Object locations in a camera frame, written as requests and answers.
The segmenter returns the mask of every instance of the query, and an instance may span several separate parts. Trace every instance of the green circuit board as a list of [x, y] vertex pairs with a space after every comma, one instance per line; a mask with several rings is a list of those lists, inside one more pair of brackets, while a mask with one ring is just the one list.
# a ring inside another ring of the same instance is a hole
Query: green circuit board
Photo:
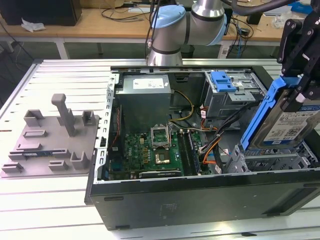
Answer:
[[[162, 143], [166, 141], [165, 133], [157, 133], [154, 142]], [[123, 171], [134, 170], [178, 170], [183, 174], [183, 167], [180, 159], [177, 134], [171, 135], [171, 147], [154, 148], [152, 146], [151, 133], [131, 133], [125, 137], [125, 161], [122, 164]], [[169, 162], [156, 163], [157, 155], [166, 155]]]
[[[124, 158], [122, 160], [111, 160], [108, 179], [136, 179], [139, 173], [153, 171], [180, 171], [184, 176], [184, 167], [187, 159], [182, 159], [186, 155], [185, 146], [179, 142], [181, 133], [171, 132], [169, 143], [166, 146], [154, 146], [152, 144], [152, 133], [129, 133], [124, 139]], [[154, 131], [154, 143], [167, 142], [165, 131]], [[192, 145], [196, 154], [202, 146], [201, 137], [198, 132], [191, 132]]]

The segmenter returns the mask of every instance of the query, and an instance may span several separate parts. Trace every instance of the workbench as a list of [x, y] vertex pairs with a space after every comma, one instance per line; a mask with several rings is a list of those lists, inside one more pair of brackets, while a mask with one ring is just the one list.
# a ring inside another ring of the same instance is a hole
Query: workbench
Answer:
[[[281, 70], [273, 59], [185, 59], [183, 63], [197, 67], [263, 66], [274, 79]], [[0, 165], [7, 161], [25, 126], [23, 116], [28, 109], [56, 116], [51, 96], [64, 93], [66, 105], [75, 116], [82, 110], [94, 110], [99, 115], [105, 106], [110, 66], [145, 64], [143, 59], [45, 60], [33, 64], [0, 110]], [[96, 208], [84, 203], [87, 179], [85, 175], [0, 179], [0, 239], [302, 240], [320, 236], [320, 197], [284, 217], [107, 231]], [[241, 237], [248, 232], [257, 236]]]
[[[115, 12], [113, 18], [125, 18], [134, 16], [139, 12]], [[69, 59], [68, 50], [65, 43], [98, 43], [98, 52], [101, 54], [101, 43], [145, 43], [149, 22], [144, 16], [139, 16], [141, 21], [135, 22], [118, 22], [106, 19], [101, 16], [101, 10], [97, 8], [82, 9], [82, 16], [75, 26], [56, 26], [46, 25], [45, 30], [29, 32], [20, 25], [7, 25], [3, 19], [0, 21], [4, 24], [7, 31], [19, 42], [50, 42], [55, 43], [61, 59]], [[242, 21], [247, 17], [239, 16]], [[279, 46], [282, 37], [283, 28], [276, 29], [272, 26], [273, 17], [262, 16], [259, 25], [252, 25], [254, 34], [247, 42], [247, 45], [255, 46]], [[236, 38], [237, 31], [235, 26], [229, 27], [227, 35], [222, 41], [218, 58], [226, 58], [229, 47]], [[12, 42], [13, 39], [0, 27], [0, 42]]]

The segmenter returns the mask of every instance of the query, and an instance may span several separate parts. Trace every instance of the blue clip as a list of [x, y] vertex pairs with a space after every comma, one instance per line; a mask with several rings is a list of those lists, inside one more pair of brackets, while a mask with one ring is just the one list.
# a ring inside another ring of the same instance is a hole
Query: blue clip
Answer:
[[215, 84], [216, 90], [220, 92], [235, 92], [237, 88], [232, 85], [231, 78], [224, 71], [212, 71], [211, 81]]

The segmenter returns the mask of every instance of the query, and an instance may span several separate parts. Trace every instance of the light blue robot arm cap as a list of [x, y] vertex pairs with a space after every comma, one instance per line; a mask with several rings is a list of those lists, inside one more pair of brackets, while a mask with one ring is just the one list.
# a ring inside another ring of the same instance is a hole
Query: light blue robot arm cap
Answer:
[[157, 20], [152, 22], [152, 28], [161, 29], [175, 24], [181, 20], [186, 14], [186, 10], [183, 6], [167, 5], [159, 8]]
[[223, 24], [222, 24], [222, 27], [221, 27], [219, 33], [213, 39], [213, 41], [210, 42], [207, 46], [218, 44], [222, 40], [222, 38], [223, 38], [223, 36], [225, 34], [225, 31], [226, 31], [226, 28], [227, 28], [227, 16], [224, 14], [224, 16], [223, 16]]

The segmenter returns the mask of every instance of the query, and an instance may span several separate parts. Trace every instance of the motherboard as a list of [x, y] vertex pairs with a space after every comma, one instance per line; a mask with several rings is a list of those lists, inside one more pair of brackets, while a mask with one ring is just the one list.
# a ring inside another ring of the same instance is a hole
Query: motherboard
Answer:
[[108, 178], [179, 177], [199, 173], [198, 152], [202, 146], [199, 133], [161, 128], [126, 134], [123, 158], [110, 162]]

